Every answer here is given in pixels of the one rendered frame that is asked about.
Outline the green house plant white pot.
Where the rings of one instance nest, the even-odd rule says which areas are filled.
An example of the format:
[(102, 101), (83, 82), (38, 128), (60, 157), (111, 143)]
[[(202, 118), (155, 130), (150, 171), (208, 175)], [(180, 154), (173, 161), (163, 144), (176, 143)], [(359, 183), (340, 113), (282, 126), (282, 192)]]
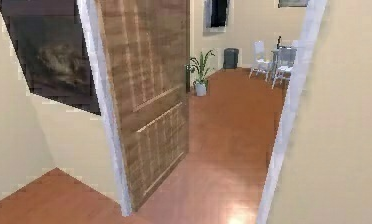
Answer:
[(190, 58), (188, 68), (191, 73), (197, 73), (196, 79), (193, 81), (193, 85), (198, 97), (205, 96), (207, 94), (207, 74), (211, 70), (207, 63), (210, 56), (214, 56), (213, 50), (209, 50), (206, 53), (201, 52), (199, 57)]

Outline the brown wooden room door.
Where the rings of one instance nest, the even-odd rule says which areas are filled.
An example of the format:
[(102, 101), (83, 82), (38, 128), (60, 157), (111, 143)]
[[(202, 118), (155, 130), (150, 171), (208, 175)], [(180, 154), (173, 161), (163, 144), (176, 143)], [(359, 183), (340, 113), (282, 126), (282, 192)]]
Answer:
[(96, 0), (131, 207), (189, 150), (190, 0)]

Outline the dark grey bin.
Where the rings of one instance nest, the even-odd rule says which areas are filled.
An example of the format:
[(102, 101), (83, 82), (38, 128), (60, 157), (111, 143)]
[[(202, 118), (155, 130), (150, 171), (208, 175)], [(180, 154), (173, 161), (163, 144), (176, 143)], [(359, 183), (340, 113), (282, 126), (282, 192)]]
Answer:
[(238, 65), (239, 50), (237, 48), (226, 48), (224, 50), (224, 69), (236, 69)]

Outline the white chair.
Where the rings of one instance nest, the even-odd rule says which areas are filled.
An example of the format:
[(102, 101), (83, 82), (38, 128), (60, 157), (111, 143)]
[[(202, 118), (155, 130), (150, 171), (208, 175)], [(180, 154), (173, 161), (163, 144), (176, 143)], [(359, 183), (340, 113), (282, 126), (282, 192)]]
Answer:
[(280, 48), (278, 50), (275, 75), (273, 76), (272, 86), (275, 86), (276, 81), (290, 80), (286, 77), (286, 73), (290, 73), (293, 69), (297, 49), (295, 47)]
[(254, 43), (254, 62), (251, 67), (249, 76), (257, 76), (259, 73), (265, 75), (265, 80), (268, 80), (271, 70), (271, 61), (266, 59), (265, 46), (263, 41), (256, 41)]

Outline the dark framed wall picture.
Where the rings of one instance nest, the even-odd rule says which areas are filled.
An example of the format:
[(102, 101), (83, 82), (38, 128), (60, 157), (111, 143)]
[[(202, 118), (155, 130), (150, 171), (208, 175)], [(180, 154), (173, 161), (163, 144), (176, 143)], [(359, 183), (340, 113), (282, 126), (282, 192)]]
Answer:
[(98, 115), (77, 0), (0, 0), (31, 93)]

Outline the small framed wall picture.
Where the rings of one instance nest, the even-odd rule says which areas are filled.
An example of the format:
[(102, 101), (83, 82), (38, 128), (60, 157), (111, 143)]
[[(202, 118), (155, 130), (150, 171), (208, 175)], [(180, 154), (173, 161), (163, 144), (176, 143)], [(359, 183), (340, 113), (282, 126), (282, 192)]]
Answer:
[(309, 0), (278, 0), (278, 8), (307, 7)]

